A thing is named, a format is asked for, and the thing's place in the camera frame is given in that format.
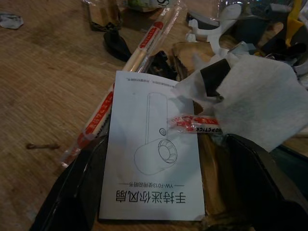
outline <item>line drawing of handheld fan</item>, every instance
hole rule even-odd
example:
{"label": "line drawing of handheld fan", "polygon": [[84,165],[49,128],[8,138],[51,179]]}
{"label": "line drawing of handheld fan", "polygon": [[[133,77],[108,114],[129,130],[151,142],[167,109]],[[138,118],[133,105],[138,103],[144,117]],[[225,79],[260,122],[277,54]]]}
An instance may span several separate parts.
{"label": "line drawing of handheld fan", "polygon": [[177,149],[168,140],[167,118],[167,97],[161,93],[148,94],[145,144],[134,155],[137,169],[145,175],[161,172],[177,161]]}

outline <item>red printed wrapper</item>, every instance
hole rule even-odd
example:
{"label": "red printed wrapper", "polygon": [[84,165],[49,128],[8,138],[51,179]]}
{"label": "red printed wrapper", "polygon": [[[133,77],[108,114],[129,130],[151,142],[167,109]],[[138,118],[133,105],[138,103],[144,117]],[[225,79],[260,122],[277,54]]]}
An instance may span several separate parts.
{"label": "red printed wrapper", "polygon": [[183,133],[221,134],[218,121],[212,116],[180,115],[169,120],[170,129]]}
{"label": "red printed wrapper", "polygon": [[80,153],[81,149],[85,148],[92,140],[98,136],[102,126],[111,113],[114,87],[114,84],[110,87],[108,93],[105,95],[104,99],[101,101],[100,105],[97,107],[92,117],[87,122],[85,128],[79,134],[75,144],[62,156],[61,162],[64,167],[67,167],[69,164],[71,164],[76,156]]}

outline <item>wood grain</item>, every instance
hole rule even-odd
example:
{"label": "wood grain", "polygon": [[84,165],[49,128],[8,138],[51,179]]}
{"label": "wood grain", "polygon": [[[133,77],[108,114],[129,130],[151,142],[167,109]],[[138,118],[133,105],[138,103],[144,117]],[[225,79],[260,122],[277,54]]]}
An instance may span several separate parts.
{"label": "wood grain", "polygon": [[[31,226],[61,174],[59,158],[73,143],[124,62],[105,51],[79,0],[2,0],[0,11],[23,17],[0,27],[0,230]],[[159,12],[123,12],[120,34],[133,52]],[[164,47],[184,41],[184,15]],[[59,150],[27,150],[26,143]],[[197,230],[191,224],[96,224],[94,230]]]}

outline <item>clutter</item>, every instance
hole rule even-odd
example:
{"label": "clutter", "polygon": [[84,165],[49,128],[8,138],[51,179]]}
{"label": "clutter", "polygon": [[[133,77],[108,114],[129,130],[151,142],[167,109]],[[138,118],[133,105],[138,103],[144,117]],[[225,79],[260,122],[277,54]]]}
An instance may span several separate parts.
{"label": "clutter", "polygon": [[24,24],[23,18],[7,12],[0,12],[0,26],[8,29],[18,29]]}
{"label": "clutter", "polygon": [[179,136],[167,123],[193,113],[192,101],[177,98],[177,82],[166,78],[123,71],[115,78],[99,218],[201,220],[197,136]]}
{"label": "clutter", "polygon": [[[150,27],[147,34],[140,42],[138,48],[132,54],[126,65],[123,67],[124,71],[132,72],[146,72],[151,64],[150,56],[157,48],[160,47],[169,31],[173,27],[179,12],[180,6],[172,9],[165,8],[162,10],[160,16]],[[61,158],[62,165],[68,166],[80,153],[80,150],[86,147],[97,136],[106,135],[108,132],[107,125],[109,124],[109,117],[111,113],[111,105],[113,100],[114,85],[112,85],[95,113],[85,125],[85,128],[78,136],[75,143],[65,151]]]}

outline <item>instruction manual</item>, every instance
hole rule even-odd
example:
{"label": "instruction manual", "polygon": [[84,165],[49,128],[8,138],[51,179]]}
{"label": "instruction manual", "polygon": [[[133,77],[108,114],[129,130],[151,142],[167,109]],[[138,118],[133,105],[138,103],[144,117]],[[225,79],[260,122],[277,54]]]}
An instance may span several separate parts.
{"label": "instruction manual", "polygon": [[100,219],[201,220],[205,216],[196,134],[168,129],[193,114],[176,81],[118,71]]}

